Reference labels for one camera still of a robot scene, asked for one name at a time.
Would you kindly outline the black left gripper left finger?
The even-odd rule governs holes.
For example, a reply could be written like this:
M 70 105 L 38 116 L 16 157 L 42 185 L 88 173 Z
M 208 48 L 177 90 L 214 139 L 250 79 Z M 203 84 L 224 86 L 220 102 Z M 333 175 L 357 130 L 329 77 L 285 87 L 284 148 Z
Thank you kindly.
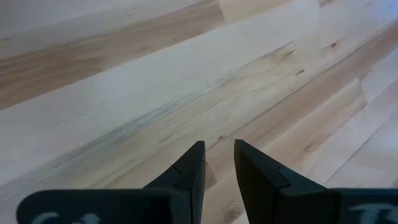
M 205 143 L 198 141 L 141 189 L 43 190 L 17 207 L 18 223 L 200 223 Z

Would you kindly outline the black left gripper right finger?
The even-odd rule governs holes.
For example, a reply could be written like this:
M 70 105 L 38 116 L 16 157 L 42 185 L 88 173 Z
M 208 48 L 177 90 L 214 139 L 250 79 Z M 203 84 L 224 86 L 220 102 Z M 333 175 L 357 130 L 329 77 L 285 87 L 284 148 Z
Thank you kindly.
M 234 164 L 250 223 L 397 223 L 396 189 L 328 189 L 240 139 Z

